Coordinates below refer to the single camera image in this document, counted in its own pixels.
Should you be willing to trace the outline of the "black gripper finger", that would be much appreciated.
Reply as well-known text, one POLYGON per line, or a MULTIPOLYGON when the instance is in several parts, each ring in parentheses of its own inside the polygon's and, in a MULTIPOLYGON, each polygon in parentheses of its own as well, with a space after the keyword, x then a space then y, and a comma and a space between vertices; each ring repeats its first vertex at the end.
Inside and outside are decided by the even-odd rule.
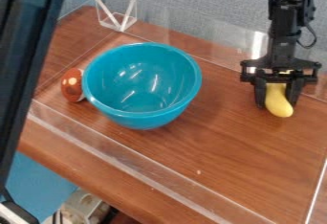
POLYGON ((259 108, 264 107, 267 82, 264 78, 256 78, 253 83, 255 104, 259 108))
POLYGON ((284 94, 285 94, 287 101, 292 106, 296 105, 304 84, 305 83, 304 83, 304 80, 301 78, 295 78, 285 85, 285 93, 284 94))

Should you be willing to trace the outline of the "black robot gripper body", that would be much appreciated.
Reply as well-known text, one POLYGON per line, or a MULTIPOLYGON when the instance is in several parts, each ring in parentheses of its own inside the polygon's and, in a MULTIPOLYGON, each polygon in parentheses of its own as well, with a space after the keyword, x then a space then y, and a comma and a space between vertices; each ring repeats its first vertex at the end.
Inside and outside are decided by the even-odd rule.
POLYGON ((297 35, 268 35, 267 54, 240 62, 240 80, 251 84, 255 84, 257 78, 268 83, 291 83, 296 78, 301 78, 304 83, 316 83, 321 64, 295 56, 297 38, 297 35))

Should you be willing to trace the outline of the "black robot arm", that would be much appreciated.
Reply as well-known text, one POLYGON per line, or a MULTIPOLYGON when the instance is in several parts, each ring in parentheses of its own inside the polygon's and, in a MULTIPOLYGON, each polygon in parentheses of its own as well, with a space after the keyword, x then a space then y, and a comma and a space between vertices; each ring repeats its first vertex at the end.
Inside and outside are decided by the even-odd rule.
POLYGON ((240 62, 240 80, 252 84, 259 108, 264 107, 268 84, 285 85, 285 100, 295 105, 303 87, 317 83, 317 70, 321 64, 295 56, 296 45, 309 49, 316 43, 316 40, 308 46, 300 43, 303 27, 312 33, 312 37, 316 37, 309 26, 315 10, 313 0, 268 0, 271 26, 267 54, 257 59, 240 62))

